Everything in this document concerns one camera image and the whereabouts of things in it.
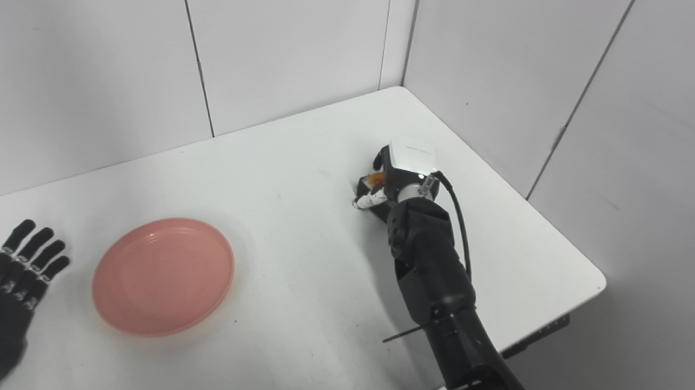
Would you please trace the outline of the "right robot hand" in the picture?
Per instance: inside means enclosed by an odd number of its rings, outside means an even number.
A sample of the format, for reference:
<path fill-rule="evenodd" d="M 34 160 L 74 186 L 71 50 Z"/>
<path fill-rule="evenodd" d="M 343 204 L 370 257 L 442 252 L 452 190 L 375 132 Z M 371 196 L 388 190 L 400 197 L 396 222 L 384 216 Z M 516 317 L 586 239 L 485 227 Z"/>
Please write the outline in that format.
<path fill-rule="evenodd" d="M 354 208 L 392 208 L 412 198 L 435 200 L 440 189 L 440 181 L 434 175 L 438 171 L 436 165 L 432 144 L 412 138 L 392 140 L 376 155 L 373 171 L 358 181 Z"/>

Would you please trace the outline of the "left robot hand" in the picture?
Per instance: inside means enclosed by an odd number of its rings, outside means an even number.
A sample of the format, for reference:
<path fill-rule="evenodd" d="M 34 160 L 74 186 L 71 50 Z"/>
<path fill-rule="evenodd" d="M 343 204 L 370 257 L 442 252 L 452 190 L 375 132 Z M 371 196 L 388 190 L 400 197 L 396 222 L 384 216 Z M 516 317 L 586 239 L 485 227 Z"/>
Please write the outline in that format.
<path fill-rule="evenodd" d="M 19 223 L 0 247 L 0 382 L 26 349 L 26 336 L 38 305 L 55 276 L 70 264 L 66 243 L 51 227 L 32 219 Z"/>

